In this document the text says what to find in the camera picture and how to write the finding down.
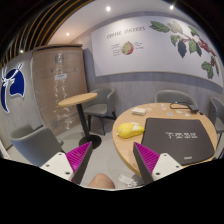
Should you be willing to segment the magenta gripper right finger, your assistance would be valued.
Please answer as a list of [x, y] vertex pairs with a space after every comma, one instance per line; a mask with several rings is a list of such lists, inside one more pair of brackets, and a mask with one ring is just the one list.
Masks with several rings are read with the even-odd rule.
[[133, 144], [133, 153], [145, 183], [154, 182], [182, 169], [168, 153], [158, 154], [137, 142]]

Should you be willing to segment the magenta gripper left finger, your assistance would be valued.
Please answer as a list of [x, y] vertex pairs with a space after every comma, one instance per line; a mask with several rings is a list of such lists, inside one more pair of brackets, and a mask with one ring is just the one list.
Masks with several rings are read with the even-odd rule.
[[87, 142], [68, 153], [56, 153], [41, 168], [79, 185], [92, 153], [92, 143]]

